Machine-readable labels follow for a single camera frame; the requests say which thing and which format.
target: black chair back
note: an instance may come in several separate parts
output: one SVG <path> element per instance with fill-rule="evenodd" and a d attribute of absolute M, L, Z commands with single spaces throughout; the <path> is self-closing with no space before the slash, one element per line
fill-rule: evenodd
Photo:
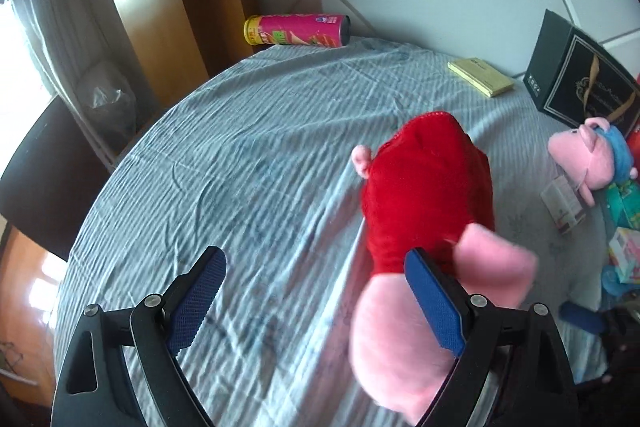
<path fill-rule="evenodd" d="M 109 171 L 60 97 L 33 125 L 0 178 L 0 214 L 65 261 Z"/>

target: pink can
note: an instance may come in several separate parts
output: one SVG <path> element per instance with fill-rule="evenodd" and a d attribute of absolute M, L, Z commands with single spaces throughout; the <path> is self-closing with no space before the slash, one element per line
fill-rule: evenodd
<path fill-rule="evenodd" d="M 300 44 L 340 48 L 349 43 L 351 21 L 347 15 L 255 15 L 244 23 L 244 38 L 260 44 Z"/>

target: gold ribbon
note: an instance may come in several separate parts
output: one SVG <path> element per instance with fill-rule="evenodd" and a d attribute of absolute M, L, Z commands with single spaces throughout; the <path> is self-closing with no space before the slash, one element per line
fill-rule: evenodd
<path fill-rule="evenodd" d="M 584 112 L 584 117 L 589 118 L 591 115 L 587 114 L 587 100 L 589 99 L 589 95 L 591 94 L 591 90 L 596 85 L 598 81 L 598 74 L 600 73 L 600 61 L 598 60 L 598 55 L 593 55 L 593 60 L 591 61 L 591 70 L 589 71 L 589 86 L 584 91 L 584 97 L 582 97 L 582 110 Z M 623 114 L 625 114 L 626 110 L 629 109 L 636 100 L 636 92 L 633 91 L 631 96 L 623 103 L 619 108 L 617 108 L 614 112 L 612 112 L 608 117 L 607 121 L 613 122 L 620 118 Z"/>

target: wrinkled fabric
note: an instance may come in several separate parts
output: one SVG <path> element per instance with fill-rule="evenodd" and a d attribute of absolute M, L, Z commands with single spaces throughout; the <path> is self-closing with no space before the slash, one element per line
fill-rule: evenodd
<path fill-rule="evenodd" d="M 56 371 L 85 305 L 134 306 L 217 245 L 226 280 L 178 355 L 215 425 L 404 425 L 366 396 L 348 362 L 353 308 L 371 272 L 350 152 L 377 149 L 430 110 L 451 112 L 488 156 L 497 233 L 539 257 L 525 305 L 556 312 L 572 298 L 596 309 L 606 261 L 600 209 L 561 236 L 540 200 L 557 175 L 546 142 L 562 125 L 538 113 L 519 82 L 486 99 L 447 70 L 449 59 L 377 39 L 274 46 L 168 111 L 113 173 L 72 249 Z M 559 328 L 576 377 L 597 371 L 593 338 Z M 143 414 L 160 426 L 135 352 L 125 353 Z M 490 380 L 478 417 L 492 390 Z"/>

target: pink plush toy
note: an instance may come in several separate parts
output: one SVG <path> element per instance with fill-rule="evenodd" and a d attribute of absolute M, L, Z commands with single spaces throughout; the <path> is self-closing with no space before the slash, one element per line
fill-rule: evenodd
<path fill-rule="evenodd" d="M 442 349 L 403 273 L 404 255 L 423 247 L 469 293 L 517 307 L 536 257 L 495 235 L 486 156 L 444 112 L 408 122 L 372 158 L 352 153 L 366 179 L 362 208 L 374 271 L 354 311 L 350 362 L 379 405 L 416 425 L 454 363 Z"/>
<path fill-rule="evenodd" d="M 547 148 L 589 206 L 595 205 L 592 190 L 638 177 L 624 137 L 606 118 L 587 118 L 578 129 L 555 133 Z"/>

